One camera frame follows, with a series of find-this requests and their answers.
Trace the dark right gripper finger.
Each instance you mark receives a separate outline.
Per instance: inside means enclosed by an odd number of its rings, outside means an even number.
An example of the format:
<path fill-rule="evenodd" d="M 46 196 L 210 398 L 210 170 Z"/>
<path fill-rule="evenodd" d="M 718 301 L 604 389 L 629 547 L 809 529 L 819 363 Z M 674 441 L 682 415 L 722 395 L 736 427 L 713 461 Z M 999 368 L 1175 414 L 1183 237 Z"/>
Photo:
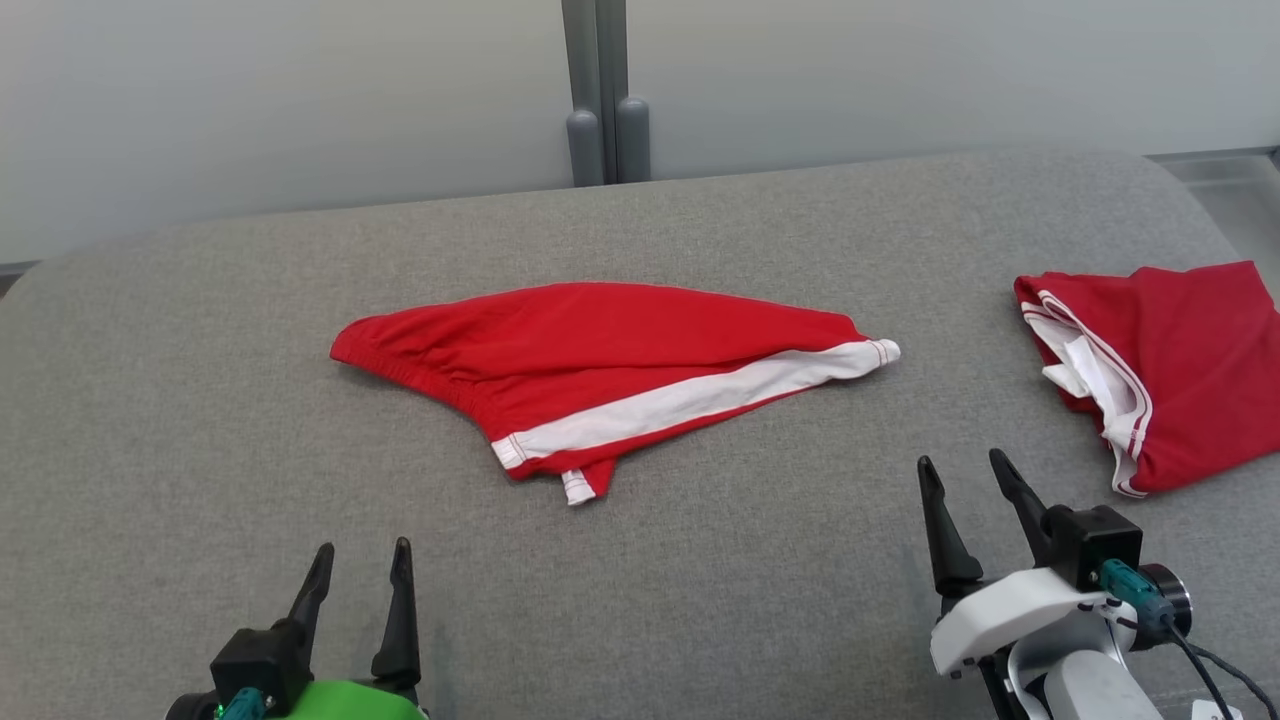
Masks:
<path fill-rule="evenodd" d="M 954 524 L 945 487 L 929 456 L 916 460 L 916 475 L 934 592 L 943 600 L 961 600 L 982 588 L 982 565 L 969 553 Z"/>
<path fill-rule="evenodd" d="M 1050 561 L 1051 541 L 1042 528 L 1046 506 L 1001 448 L 989 451 L 989 465 L 1001 495 L 1009 501 L 1036 564 Z"/>

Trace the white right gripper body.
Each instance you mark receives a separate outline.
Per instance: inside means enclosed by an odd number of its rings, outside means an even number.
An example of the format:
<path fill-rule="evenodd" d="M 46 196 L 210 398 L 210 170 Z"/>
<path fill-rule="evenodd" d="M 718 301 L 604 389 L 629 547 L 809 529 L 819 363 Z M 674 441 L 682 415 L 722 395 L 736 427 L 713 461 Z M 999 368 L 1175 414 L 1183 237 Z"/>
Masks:
<path fill-rule="evenodd" d="M 1115 626 L 1134 620 L 1135 611 L 1094 582 L 1080 591 L 1053 569 L 1034 568 L 987 584 L 980 568 L 934 568 L 933 587 L 942 603 L 931 659 L 941 676 L 956 676 L 1027 637 L 1064 653 L 1096 650 L 1129 671 L 1124 653 L 1137 633 Z"/>

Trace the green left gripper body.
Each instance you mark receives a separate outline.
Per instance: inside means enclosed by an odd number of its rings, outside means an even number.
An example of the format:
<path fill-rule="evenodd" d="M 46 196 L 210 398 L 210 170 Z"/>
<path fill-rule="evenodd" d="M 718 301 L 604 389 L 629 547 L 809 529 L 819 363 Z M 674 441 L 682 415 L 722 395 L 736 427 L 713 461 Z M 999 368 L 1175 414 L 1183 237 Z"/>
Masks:
<path fill-rule="evenodd" d="M 288 710 L 270 708 L 268 720 L 431 720 L 416 688 L 397 682 L 310 682 Z"/>

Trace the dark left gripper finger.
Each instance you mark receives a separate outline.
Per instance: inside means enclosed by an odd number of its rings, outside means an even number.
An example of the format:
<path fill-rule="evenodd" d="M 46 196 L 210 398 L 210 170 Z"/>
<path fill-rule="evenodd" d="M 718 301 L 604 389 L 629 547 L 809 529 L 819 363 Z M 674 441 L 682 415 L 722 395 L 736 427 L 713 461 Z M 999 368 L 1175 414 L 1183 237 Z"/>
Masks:
<path fill-rule="evenodd" d="M 398 537 L 390 565 L 390 607 L 381 644 L 372 659 L 372 679 L 381 691 L 416 691 L 421 682 L 419 618 L 410 539 Z"/>
<path fill-rule="evenodd" d="M 319 610 L 330 589 L 334 557 L 335 547 L 333 543 L 319 546 L 291 605 L 288 619 L 302 632 L 300 643 L 302 651 L 310 651 L 314 647 Z"/>

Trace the red white basketball jersey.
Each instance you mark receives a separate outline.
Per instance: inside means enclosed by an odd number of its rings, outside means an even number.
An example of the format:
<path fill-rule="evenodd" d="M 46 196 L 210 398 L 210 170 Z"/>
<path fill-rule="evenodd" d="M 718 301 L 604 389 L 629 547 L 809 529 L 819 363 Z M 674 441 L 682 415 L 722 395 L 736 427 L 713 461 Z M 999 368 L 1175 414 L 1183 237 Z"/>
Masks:
<path fill-rule="evenodd" d="M 1048 272 L 1012 287 L 1062 401 L 1142 498 L 1280 452 L 1280 310 L 1256 265 Z"/>

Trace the red shorts with white stripe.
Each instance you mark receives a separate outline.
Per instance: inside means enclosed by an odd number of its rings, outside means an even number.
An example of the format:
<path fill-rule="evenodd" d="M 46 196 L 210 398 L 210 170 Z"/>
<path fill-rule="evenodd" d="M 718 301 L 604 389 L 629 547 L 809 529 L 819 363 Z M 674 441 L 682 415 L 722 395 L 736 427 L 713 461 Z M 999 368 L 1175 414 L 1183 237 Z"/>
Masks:
<path fill-rule="evenodd" d="M 512 480 L 604 497 L 626 454 L 896 363 L 850 316 L 657 284 L 559 283 L 366 316 L 334 361 L 471 420 Z"/>

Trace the grey fabric sofa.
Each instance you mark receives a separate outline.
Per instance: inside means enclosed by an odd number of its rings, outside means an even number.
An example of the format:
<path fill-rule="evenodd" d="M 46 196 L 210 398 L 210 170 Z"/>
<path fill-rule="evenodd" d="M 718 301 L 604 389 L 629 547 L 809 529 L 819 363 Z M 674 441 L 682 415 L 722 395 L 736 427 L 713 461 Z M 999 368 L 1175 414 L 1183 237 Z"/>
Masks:
<path fill-rule="evenodd" d="M 1014 149 L 168 228 L 0 300 L 0 720 L 161 720 L 335 546 L 314 669 L 364 676 L 396 538 L 436 719 L 988 717 L 933 673 L 929 455 L 989 577 L 1030 562 L 987 454 L 1108 503 L 1280 705 L 1280 457 L 1135 502 L 1041 375 L 1023 274 L 1236 260 L 1162 167 Z M 351 322 L 566 281 L 818 307 L 899 363 L 625 457 L 506 479 L 452 409 L 329 357 Z"/>

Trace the grey partition post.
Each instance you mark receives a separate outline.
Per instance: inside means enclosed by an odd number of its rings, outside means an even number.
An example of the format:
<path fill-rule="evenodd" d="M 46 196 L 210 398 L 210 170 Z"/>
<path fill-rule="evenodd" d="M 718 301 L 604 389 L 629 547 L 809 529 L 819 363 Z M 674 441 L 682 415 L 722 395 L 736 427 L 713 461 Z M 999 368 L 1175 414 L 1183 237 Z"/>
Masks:
<path fill-rule="evenodd" d="M 572 111 L 566 119 L 576 187 L 605 183 L 600 61 L 596 47 L 596 1 L 561 0 Z"/>
<path fill-rule="evenodd" d="M 626 0 L 594 0 L 604 177 L 608 184 L 652 178 L 650 108 L 631 94 Z"/>

